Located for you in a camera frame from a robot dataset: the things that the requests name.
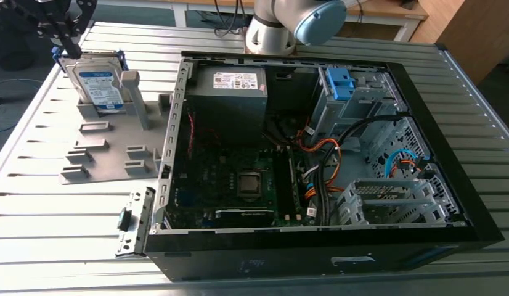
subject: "white desk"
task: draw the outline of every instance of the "white desk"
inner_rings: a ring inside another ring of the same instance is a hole
[[[238,36],[217,39],[213,30],[113,23],[97,23],[82,40],[83,50],[123,49],[145,99],[173,91],[182,50],[241,53],[243,48]],[[81,117],[78,95],[54,66],[0,153],[0,292],[509,295],[509,131],[451,57],[429,44],[350,38],[297,51],[303,57],[403,64],[506,240],[405,273],[171,283],[146,258],[114,259],[127,194],[154,180],[58,183]]]
[[[382,3],[374,3],[375,0],[370,0],[362,4],[363,6],[363,18],[362,23],[373,23],[377,25],[394,25],[398,26],[398,32],[394,37],[394,41],[407,42],[417,30],[419,22],[426,18],[425,12],[415,12],[405,10],[398,6],[398,3],[386,2],[387,5]],[[207,11],[215,12],[214,4],[194,4],[185,3],[182,0],[178,2],[161,1],[161,0],[98,0],[99,5],[113,5],[113,6],[133,6],[133,7],[150,7],[157,9],[171,9],[174,14],[174,22],[177,27],[186,27],[186,12],[189,10],[194,11]],[[233,13],[234,6],[219,6],[221,12]],[[245,6],[245,13],[253,14],[254,9]],[[357,22],[358,15],[355,15],[355,7],[349,9],[349,15],[346,16],[346,22]]]

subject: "blue hard drive label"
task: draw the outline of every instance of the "blue hard drive label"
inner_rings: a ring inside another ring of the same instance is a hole
[[[79,72],[78,76],[93,105],[105,110],[115,110],[123,106],[121,93],[113,86],[114,75],[111,72]]]

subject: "blue clip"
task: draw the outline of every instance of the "blue clip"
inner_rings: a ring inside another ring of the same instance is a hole
[[[354,78],[346,68],[327,68],[329,84],[337,101],[347,101],[354,93]]]
[[[59,60],[58,60],[62,56],[62,51],[59,50],[58,47],[54,46],[50,49],[50,53],[53,54],[52,57],[53,57],[54,62],[58,64],[59,69],[62,69],[62,72],[65,73],[65,69],[63,69],[62,64],[59,63]]]
[[[125,54],[123,54],[123,51],[122,50],[118,50],[117,51],[117,55],[118,55],[118,61],[121,62],[121,68],[122,68],[122,71],[127,71],[127,63],[125,61]]]

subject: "green circuit board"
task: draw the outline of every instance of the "green circuit board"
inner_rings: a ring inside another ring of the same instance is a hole
[[[242,210],[270,213],[270,226],[301,225],[293,161],[291,150],[197,148],[175,180],[169,223],[211,228],[219,212]]]

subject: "white label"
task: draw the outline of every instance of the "white label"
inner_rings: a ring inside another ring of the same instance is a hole
[[[306,131],[306,133],[309,134],[309,135],[313,135],[314,134],[314,130],[313,130],[313,128],[310,127],[310,126],[305,126],[305,128],[303,128],[303,130]]]
[[[254,73],[213,74],[213,88],[257,89],[257,75]]]
[[[109,71],[79,72],[78,76],[82,80],[93,105],[101,109],[118,109],[123,106],[121,93],[113,86],[113,73]]]
[[[317,216],[317,209],[315,208],[306,208],[306,215],[310,217]]]

